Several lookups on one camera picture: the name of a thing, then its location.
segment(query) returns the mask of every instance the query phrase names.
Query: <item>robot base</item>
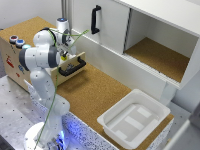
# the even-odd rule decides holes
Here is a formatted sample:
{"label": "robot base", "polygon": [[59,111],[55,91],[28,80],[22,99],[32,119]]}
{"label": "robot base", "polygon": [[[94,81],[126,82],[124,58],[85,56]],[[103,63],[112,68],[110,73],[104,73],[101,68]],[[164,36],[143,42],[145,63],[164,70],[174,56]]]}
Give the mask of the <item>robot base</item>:
{"label": "robot base", "polygon": [[[25,134],[24,137],[24,150],[49,150],[48,146],[42,146],[40,143],[38,143],[38,146],[35,148],[36,141],[34,138],[36,137],[37,133],[40,131],[40,129],[43,127],[44,122],[40,122],[32,126]],[[69,144],[69,140],[65,140],[66,147]]]}

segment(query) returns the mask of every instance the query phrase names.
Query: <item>cabinet handle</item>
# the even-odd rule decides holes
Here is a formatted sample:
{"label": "cabinet handle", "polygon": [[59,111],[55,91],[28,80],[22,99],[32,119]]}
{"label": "cabinet handle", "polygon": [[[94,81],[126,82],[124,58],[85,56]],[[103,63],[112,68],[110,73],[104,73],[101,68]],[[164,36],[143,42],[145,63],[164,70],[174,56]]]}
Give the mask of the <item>cabinet handle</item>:
{"label": "cabinet handle", "polygon": [[98,5],[96,5],[96,8],[92,10],[92,25],[91,25],[92,34],[96,34],[100,31],[98,28],[96,28],[96,12],[98,10],[101,10],[101,7]]}
{"label": "cabinet handle", "polygon": [[86,62],[84,60],[81,59],[81,57],[79,56],[77,61],[80,63],[79,65],[75,66],[74,68],[70,69],[70,70],[67,70],[67,71],[64,71],[61,69],[61,67],[59,67],[59,73],[62,75],[62,76],[69,76],[70,74],[76,72],[77,70],[83,68],[85,65],[86,65]]}

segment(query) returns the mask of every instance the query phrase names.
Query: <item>wooden surface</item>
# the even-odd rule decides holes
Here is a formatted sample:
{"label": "wooden surface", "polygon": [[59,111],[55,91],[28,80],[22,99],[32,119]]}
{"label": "wooden surface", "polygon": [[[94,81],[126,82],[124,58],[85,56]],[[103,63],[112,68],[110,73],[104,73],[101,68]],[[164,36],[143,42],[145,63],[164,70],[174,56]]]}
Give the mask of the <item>wooden surface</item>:
{"label": "wooden surface", "polygon": [[178,82],[181,82],[190,60],[149,38],[144,38],[125,53]]}
{"label": "wooden surface", "polygon": [[200,36],[200,2],[196,0],[115,0],[178,29]]}
{"label": "wooden surface", "polygon": [[[88,63],[84,71],[59,85],[57,90],[69,101],[72,113],[119,149],[123,148],[105,134],[97,118],[129,92],[131,89]],[[170,114],[136,150],[145,150],[172,119]]]}

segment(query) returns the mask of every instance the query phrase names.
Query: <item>power outlet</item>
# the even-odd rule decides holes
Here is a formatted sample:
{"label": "power outlet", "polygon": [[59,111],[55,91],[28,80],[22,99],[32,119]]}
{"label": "power outlet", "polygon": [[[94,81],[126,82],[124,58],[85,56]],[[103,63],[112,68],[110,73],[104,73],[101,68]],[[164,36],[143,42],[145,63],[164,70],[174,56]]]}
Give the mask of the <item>power outlet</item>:
{"label": "power outlet", "polygon": [[189,118],[190,122],[200,129],[200,103]]}

